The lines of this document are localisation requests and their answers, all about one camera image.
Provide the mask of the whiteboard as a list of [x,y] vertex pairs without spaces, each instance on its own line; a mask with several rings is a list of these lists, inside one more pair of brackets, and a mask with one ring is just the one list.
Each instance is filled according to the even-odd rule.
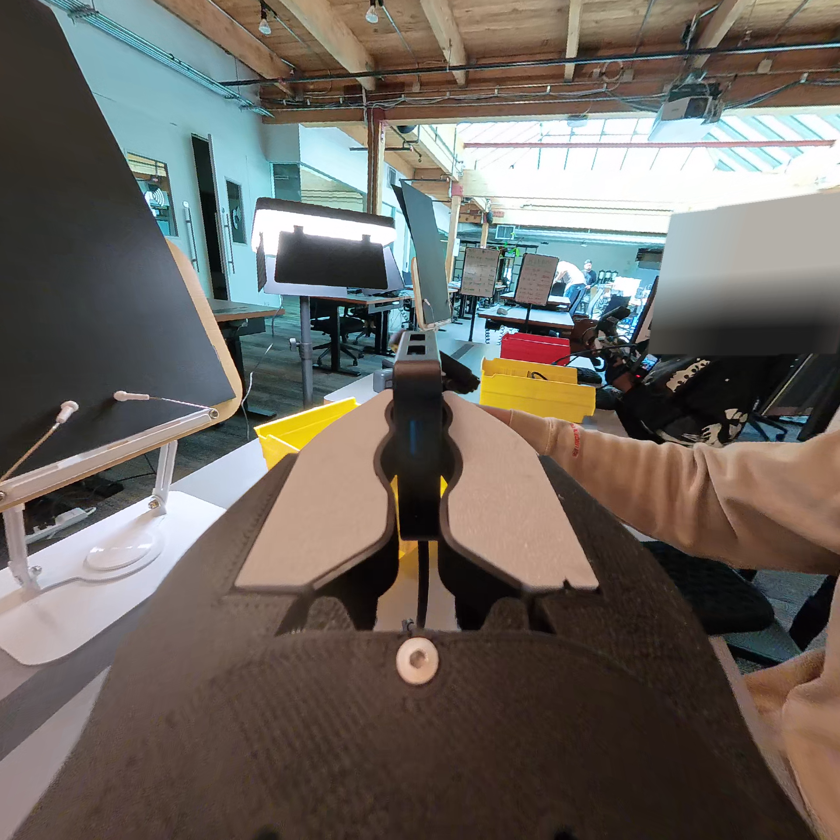
[[555,256],[527,253],[521,261],[514,301],[524,307],[546,306],[559,263]]
[[472,298],[492,298],[497,284],[500,252],[496,248],[467,247],[459,291]]

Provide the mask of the studio light panel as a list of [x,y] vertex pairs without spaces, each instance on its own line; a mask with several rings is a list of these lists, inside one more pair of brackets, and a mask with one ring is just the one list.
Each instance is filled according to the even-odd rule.
[[251,246],[257,288],[285,295],[286,287],[394,290],[402,284],[392,253],[389,216],[275,197],[255,203]]

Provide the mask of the metal light stand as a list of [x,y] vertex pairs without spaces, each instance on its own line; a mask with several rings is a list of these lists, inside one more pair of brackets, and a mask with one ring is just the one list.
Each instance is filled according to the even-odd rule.
[[311,328],[311,299],[300,296],[299,325],[300,339],[295,343],[301,363],[301,395],[304,408],[313,406],[313,361],[312,361],[312,328]]

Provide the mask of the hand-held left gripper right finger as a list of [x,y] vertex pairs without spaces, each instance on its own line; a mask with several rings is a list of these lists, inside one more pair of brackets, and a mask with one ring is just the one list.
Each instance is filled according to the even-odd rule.
[[444,396],[446,489],[437,573],[455,626],[480,629],[494,602],[528,613],[548,595],[593,595],[599,581],[531,445],[481,406]]

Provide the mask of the white power strip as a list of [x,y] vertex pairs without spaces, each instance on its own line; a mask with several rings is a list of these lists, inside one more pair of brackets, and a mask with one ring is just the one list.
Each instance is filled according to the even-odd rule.
[[55,539],[59,534],[88,519],[97,510],[96,507],[74,507],[61,512],[54,521],[43,527],[35,527],[25,536],[27,545],[45,540]]

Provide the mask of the ceiling projector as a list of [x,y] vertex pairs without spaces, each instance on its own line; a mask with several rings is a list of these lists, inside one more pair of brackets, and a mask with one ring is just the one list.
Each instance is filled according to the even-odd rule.
[[703,141],[722,113],[721,85],[692,81],[668,90],[647,137],[651,144],[688,145]]

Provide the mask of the red plastic bin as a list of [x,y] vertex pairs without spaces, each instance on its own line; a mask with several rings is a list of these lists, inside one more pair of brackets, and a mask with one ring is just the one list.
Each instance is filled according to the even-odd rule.
[[510,332],[501,338],[500,358],[565,366],[571,358],[571,343],[567,339],[548,335]]

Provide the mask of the person's torso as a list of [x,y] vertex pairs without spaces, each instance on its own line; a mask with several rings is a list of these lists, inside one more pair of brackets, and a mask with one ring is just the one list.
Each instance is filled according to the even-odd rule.
[[825,646],[743,677],[822,838],[839,838],[839,593]]

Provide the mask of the dark door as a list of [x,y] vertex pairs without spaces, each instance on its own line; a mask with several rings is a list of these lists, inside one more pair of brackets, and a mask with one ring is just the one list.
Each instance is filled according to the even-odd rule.
[[211,142],[210,139],[201,138],[196,135],[192,135],[191,141],[212,297],[227,301],[229,299],[229,289],[226,273],[226,258],[221,236],[222,228],[220,227],[221,222]]

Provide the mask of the wooden top desk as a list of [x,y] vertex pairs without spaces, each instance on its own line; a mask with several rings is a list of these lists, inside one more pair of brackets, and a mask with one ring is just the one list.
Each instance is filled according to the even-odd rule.
[[524,332],[538,335],[557,334],[568,338],[575,326],[574,319],[566,311],[539,308],[510,307],[478,310],[479,337],[484,343],[499,343],[505,332]]
[[[364,322],[362,333],[373,337],[372,348],[358,348],[351,345],[349,342],[350,334],[345,341],[355,354],[362,351],[364,356],[375,354],[387,358],[393,356],[390,345],[392,331],[402,326],[403,315],[408,312],[407,308],[412,305],[413,297],[406,291],[374,295],[345,292],[342,295],[332,295],[330,297],[312,297],[311,319],[330,317],[335,311],[338,311],[342,316],[362,319]],[[344,353],[341,354],[340,363],[348,368],[353,364],[351,358]]]
[[285,309],[261,306],[254,303],[243,303],[223,299],[209,298],[207,300],[216,319],[217,325],[222,333],[236,372],[243,385],[244,398],[241,404],[242,411],[250,420],[267,421],[276,414],[249,406],[249,388],[246,381],[245,366],[242,352],[241,339],[244,336],[256,335],[266,332],[266,320],[274,326],[275,319],[285,313]]

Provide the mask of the black cabled equipment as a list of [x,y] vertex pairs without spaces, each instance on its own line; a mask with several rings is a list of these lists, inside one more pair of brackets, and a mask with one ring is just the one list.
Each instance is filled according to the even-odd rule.
[[625,304],[612,306],[598,320],[578,318],[570,334],[571,355],[593,362],[606,385],[618,385],[626,375],[631,384],[648,371],[650,329]]

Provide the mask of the framed wall window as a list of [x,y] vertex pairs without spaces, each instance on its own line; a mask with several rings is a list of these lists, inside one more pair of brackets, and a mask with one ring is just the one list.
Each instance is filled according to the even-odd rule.
[[242,186],[228,179],[225,185],[231,241],[233,244],[246,245],[248,243],[247,219]]
[[167,164],[133,152],[125,152],[125,159],[162,234],[168,238],[176,237],[172,184]]

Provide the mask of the black mesh office chair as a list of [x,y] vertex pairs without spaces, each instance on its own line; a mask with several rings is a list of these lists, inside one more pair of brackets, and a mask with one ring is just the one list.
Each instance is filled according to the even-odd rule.
[[762,667],[800,655],[770,600],[726,564],[689,556],[660,541],[642,541],[710,636],[733,657]]

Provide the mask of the white metal stand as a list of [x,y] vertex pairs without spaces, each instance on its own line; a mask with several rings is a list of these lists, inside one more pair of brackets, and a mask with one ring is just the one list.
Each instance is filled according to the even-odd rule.
[[[113,400],[158,402],[192,412],[54,464],[24,464],[79,411],[65,401],[51,425],[2,474],[8,563],[2,570],[1,648],[19,664],[47,665],[76,652],[145,602],[183,554],[223,513],[172,489],[177,442],[222,416],[219,406],[117,391]],[[82,477],[158,448],[149,498],[34,554],[28,553],[25,503]]]

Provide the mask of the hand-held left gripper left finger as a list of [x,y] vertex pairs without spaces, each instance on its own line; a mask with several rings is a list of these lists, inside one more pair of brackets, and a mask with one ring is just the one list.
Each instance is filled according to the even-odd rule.
[[375,628],[399,571],[396,502],[382,461],[392,395],[329,403],[257,428],[267,477],[279,481],[235,588],[287,595],[307,613],[340,601],[356,628]]

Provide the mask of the yellow plastic bin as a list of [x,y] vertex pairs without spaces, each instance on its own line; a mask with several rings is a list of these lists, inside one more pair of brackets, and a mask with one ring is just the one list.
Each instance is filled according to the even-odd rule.
[[288,468],[253,548],[261,581],[277,583],[275,568],[291,567],[294,585],[342,573],[395,541],[395,555],[417,572],[417,542],[397,524],[398,501],[389,427],[391,397],[360,403],[350,397],[257,427],[273,474]]
[[484,359],[479,404],[581,423],[595,412],[596,389],[574,367]]

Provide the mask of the black board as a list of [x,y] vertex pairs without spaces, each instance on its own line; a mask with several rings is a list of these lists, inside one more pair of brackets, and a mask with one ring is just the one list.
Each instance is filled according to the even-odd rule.
[[414,247],[411,267],[416,325],[437,331],[452,321],[446,277],[446,247],[438,231],[433,200],[410,182],[394,188]]
[[1,327],[3,511],[242,400],[190,260],[41,2],[2,2]]

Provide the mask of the black port adapter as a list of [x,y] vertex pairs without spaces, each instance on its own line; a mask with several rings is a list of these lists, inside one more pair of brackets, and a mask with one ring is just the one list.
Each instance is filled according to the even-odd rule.
[[444,460],[444,400],[440,356],[432,332],[402,334],[392,391],[391,451],[400,533],[406,541],[435,541]]

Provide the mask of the person's right forearm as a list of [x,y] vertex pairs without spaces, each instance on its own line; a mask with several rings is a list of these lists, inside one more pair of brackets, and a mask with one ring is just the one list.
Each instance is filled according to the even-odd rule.
[[485,407],[632,529],[734,568],[837,575],[839,435],[656,444]]

